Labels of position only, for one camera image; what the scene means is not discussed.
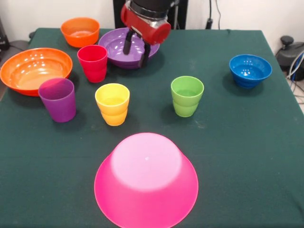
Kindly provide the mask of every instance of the purple bowl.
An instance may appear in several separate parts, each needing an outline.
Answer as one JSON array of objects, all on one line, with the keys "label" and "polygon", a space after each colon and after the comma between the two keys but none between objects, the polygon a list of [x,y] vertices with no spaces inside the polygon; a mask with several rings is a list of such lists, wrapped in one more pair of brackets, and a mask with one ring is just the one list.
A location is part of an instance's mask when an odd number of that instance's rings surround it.
[{"label": "purple bowl", "polygon": [[[139,60],[144,53],[144,43],[136,35],[133,35],[130,54],[125,55],[123,48],[128,31],[128,28],[118,28],[109,31],[100,38],[98,45],[108,50],[108,60],[114,65],[123,69],[136,69],[139,68]],[[159,48],[159,44],[151,46],[149,59],[156,54]]]}]

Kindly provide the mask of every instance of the red cup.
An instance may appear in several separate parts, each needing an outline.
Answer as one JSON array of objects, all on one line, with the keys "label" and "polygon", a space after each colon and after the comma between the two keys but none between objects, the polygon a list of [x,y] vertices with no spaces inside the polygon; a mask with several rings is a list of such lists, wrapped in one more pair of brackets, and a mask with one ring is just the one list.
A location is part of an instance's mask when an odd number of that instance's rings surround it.
[{"label": "red cup", "polygon": [[105,79],[108,52],[103,46],[85,46],[77,56],[89,82],[97,83]]}]

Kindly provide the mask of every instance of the bowl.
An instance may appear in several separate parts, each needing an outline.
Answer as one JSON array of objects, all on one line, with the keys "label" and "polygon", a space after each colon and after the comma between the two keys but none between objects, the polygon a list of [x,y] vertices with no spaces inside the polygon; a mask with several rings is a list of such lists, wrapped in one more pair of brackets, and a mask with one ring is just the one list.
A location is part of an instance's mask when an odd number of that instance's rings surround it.
[{"label": "bowl", "polygon": [[[108,50],[108,59],[114,65],[123,69],[139,68],[139,61],[144,53],[144,42],[135,34],[132,36],[130,54],[123,53],[125,37],[128,28],[118,28],[105,33],[99,40],[98,45]],[[149,59],[156,54],[160,45],[152,45]]]},{"label": "bowl", "polygon": [[0,69],[1,81],[9,88],[28,96],[39,96],[45,81],[68,78],[73,67],[70,56],[53,48],[35,48],[8,59]]},{"label": "bowl", "polygon": [[254,55],[238,55],[229,62],[230,71],[236,84],[242,88],[253,88],[272,73],[271,65]]},{"label": "bowl", "polygon": [[139,133],[121,141],[99,167],[95,198],[123,228],[169,228],[193,208],[199,183],[194,167],[168,138]]},{"label": "bowl", "polygon": [[92,18],[73,18],[61,25],[67,43],[76,48],[95,44],[99,37],[99,23]]}]

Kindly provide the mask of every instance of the orange bowl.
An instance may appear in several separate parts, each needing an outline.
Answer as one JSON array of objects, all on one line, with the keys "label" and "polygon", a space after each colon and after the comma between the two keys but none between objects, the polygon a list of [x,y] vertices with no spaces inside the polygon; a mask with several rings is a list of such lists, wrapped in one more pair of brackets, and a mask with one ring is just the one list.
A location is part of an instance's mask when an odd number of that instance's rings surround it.
[{"label": "orange bowl", "polygon": [[95,44],[99,36],[99,23],[92,18],[73,18],[61,25],[67,43],[76,48]]},{"label": "orange bowl", "polygon": [[71,57],[53,48],[35,48],[8,59],[0,69],[1,81],[9,88],[27,96],[39,96],[45,81],[68,78],[73,67]]}]

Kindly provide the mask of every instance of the blue bowl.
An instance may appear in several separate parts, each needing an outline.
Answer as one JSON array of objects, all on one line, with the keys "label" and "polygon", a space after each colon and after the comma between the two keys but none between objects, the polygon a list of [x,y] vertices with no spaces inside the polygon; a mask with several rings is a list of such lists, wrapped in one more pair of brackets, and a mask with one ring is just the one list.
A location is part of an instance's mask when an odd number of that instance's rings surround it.
[{"label": "blue bowl", "polygon": [[254,55],[234,56],[229,62],[233,79],[240,87],[251,89],[272,73],[271,65]]}]

